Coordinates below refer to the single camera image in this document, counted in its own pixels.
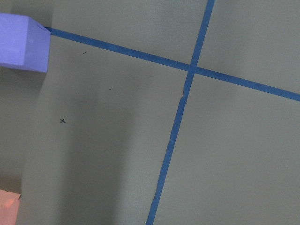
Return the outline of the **purple foam block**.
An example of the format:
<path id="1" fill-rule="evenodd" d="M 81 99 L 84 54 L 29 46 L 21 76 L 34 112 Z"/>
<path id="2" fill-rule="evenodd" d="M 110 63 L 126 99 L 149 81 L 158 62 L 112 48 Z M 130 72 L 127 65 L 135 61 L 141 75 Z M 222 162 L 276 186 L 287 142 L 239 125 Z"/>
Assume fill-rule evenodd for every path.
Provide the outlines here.
<path id="1" fill-rule="evenodd" d="M 29 16 L 0 14 L 0 65 L 46 73 L 51 33 Z"/>

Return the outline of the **orange foam block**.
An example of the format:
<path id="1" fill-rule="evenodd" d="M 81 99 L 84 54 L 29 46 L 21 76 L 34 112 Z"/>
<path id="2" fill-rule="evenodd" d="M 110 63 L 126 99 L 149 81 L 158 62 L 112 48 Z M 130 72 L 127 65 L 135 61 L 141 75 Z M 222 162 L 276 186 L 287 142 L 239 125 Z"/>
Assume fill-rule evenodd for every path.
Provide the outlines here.
<path id="1" fill-rule="evenodd" d="M 15 225 L 21 195 L 6 190 L 0 191 L 0 225 Z"/>

